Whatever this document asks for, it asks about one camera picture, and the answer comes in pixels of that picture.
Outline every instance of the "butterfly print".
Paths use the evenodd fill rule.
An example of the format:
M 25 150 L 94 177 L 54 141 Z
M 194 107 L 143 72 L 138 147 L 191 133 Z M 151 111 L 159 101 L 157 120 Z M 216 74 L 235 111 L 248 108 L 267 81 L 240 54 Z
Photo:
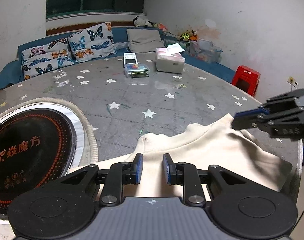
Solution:
M 43 57 L 43 58 L 38 58 L 38 59 L 33 60 L 33 62 L 30 64 L 30 66 L 34 66 L 34 65 L 36 65 L 36 64 L 38 64 L 38 63 L 45 62 L 45 61 L 50 61 L 50 60 L 51 60 L 51 59 L 45 58 L 45 57 Z
M 57 58 L 60 56 L 67 56 L 66 49 L 63 49 L 62 51 L 58 51 L 58 52 L 53 52 L 52 56 L 53 58 Z
M 27 65 L 24 65 L 23 67 L 22 67 L 22 70 L 23 71 L 29 71 L 29 70 L 31 70 Z
M 107 38 L 111 41 L 112 44 L 114 44 L 114 41 L 113 41 L 113 37 L 112 37 L 112 36 L 108 36 Z
M 93 45 L 91 46 L 91 49 L 97 49 L 97 50 L 100 50 L 100 49 L 107 49 L 107 46 L 110 42 L 109 41 L 105 41 L 103 42 L 102 45 Z
M 83 30 L 80 30 L 80 31 L 74 32 L 74 33 L 72 33 L 71 35 L 69 35 L 69 37 L 70 37 L 70 38 L 72 38 L 72 37 L 74 36 L 74 34 L 76 34 L 76 33 L 77 33 L 77 34 L 80 34 L 82 31 L 83 31 Z
M 53 67 L 52 67 L 52 64 L 48 64 L 47 67 L 46 67 L 46 69 L 45 69 L 45 68 L 41 69 L 41 68 L 37 67 L 37 68 L 36 68 L 36 72 L 39 73 L 39 75 L 41 75 L 41 74 L 44 74 L 44 73 L 46 73 L 46 72 L 51 71 L 52 68 L 53 68 Z
M 90 50 L 90 49 L 86 49 L 83 52 L 77 52 L 77 53 L 75 53 L 75 55 L 78 56 L 79 58 L 83 58 L 84 56 L 86 56 L 86 54 L 94 55 L 93 51 Z
M 111 23 L 110 23 L 110 22 L 106 22 L 105 24 L 106 24 L 106 26 L 107 26 L 108 31 L 111 31 L 111 30 L 112 30 L 112 25 L 111 25 Z
M 35 55 L 45 54 L 43 47 L 33 48 L 31 49 L 31 54 L 29 57 L 34 57 Z
M 63 63 L 64 63 L 65 60 L 73 63 L 73 60 L 70 59 L 69 57 L 58 57 L 57 58 L 58 68 L 63 66 Z
M 70 42 L 70 45 L 72 46 L 73 51 L 78 50 L 78 49 L 85 49 L 85 40 L 84 40 L 84 36 L 82 36 L 79 39 L 79 43 L 76 43 L 74 41 Z
M 26 59 L 24 57 L 24 54 L 22 53 L 21 54 L 21 63 L 24 64 L 26 62 Z
M 48 49 L 51 49 L 52 47 L 54 47 L 58 42 L 63 43 L 63 44 L 67 44 L 67 39 L 62 38 L 62 39 L 58 39 L 56 41 L 51 41 L 50 45 L 48 46 Z
M 91 30 L 86 30 L 86 31 L 90 35 L 91 41 L 93 41 L 96 36 L 103 38 L 102 26 L 98 27 L 96 32 L 93 32 Z

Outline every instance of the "blue sofa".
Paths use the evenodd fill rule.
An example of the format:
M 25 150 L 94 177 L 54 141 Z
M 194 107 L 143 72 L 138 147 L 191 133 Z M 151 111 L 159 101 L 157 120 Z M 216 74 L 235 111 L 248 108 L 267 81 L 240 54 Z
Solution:
M 135 28 L 135 27 L 113 27 L 112 28 L 113 39 L 114 39 L 114 43 L 116 44 L 118 52 L 114 55 L 108 56 L 107 58 L 122 56 L 124 54 L 124 52 L 129 52 L 128 47 L 127 47 L 127 32 L 126 32 L 127 28 Z M 160 32 L 161 39 L 163 40 L 164 34 L 163 34 L 162 30 L 159 30 L 159 32 Z M 50 43 L 51 41 L 57 40 L 59 38 L 66 38 L 72 33 L 74 33 L 74 32 L 48 36 L 48 37 L 45 37 L 45 38 L 42 38 L 42 39 L 39 39 L 36 41 L 31 41 L 31 42 L 25 43 L 23 45 L 20 45 L 17 49 L 17 54 L 18 54 L 19 59 L 8 63 L 2 69 L 2 71 L 0 73 L 0 90 L 4 89 L 6 87 L 9 87 L 11 85 L 14 85 L 16 83 L 24 81 L 22 63 L 20 60 L 21 52 L 23 50 L 33 48 L 36 46 L 42 46 L 42 45 Z M 194 57 L 190 57 L 187 55 L 183 55 L 183 56 L 186 59 L 186 61 L 185 61 L 186 63 L 193 65 L 197 68 L 200 68 L 202 70 L 205 70 L 219 78 L 222 78 L 223 80 L 225 80 L 229 83 L 232 81 L 232 78 L 235 74 L 235 72 L 233 70 L 231 70 L 221 64 L 218 64 L 218 63 L 210 64 L 210 63 L 198 60 Z

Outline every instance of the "butterfly pillow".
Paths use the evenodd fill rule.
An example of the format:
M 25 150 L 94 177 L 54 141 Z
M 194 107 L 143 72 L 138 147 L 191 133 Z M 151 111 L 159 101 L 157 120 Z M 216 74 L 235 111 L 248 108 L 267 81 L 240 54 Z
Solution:
M 98 24 L 68 36 L 77 62 L 106 57 L 117 53 L 113 42 L 111 22 Z
M 24 79 L 29 79 L 52 70 L 73 65 L 73 60 L 67 56 L 65 50 L 62 53 L 48 52 L 45 54 L 38 54 L 33 57 L 24 57 L 24 51 L 22 51 L 22 71 Z
M 24 79 L 74 64 L 68 54 L 66 38 L 51 41 L 43 46 L 23 50 L 21 62 Z

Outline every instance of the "red plastic stool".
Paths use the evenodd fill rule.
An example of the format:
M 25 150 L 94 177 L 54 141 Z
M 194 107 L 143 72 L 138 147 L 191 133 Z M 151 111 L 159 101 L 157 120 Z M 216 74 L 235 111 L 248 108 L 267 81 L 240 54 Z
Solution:
M 242 65 L 237 68 L 231 84 L 254 97 L 260 75 L 259 72 Z

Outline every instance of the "wall outlet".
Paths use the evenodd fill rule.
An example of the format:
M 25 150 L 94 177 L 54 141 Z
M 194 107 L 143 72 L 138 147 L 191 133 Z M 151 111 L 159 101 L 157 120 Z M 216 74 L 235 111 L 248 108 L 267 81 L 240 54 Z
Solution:
M 290 83 L 292 86 L 294 86 L 295 88 L 298 88 L 299 87 L 299 84 L 296 82 L 296 80 L 289 76 L 289 79 L 288 79 L 288 83 Z

